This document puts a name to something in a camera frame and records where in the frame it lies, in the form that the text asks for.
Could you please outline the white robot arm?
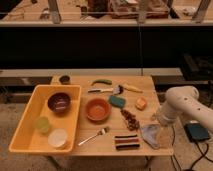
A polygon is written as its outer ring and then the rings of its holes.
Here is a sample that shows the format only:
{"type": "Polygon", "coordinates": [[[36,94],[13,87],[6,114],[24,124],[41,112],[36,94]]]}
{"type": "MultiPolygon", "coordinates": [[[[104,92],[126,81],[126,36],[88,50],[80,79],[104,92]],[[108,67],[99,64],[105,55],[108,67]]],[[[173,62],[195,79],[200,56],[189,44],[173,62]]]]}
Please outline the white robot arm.
{"type": "Polygon", "coordinates": [[[172,125],[179,114],[186,114],[213,133],[213,109],[198,101],[199,91],[194,86],[169,88],[164,103],[156,110],[155,116],[161,126],[172,125]]]}

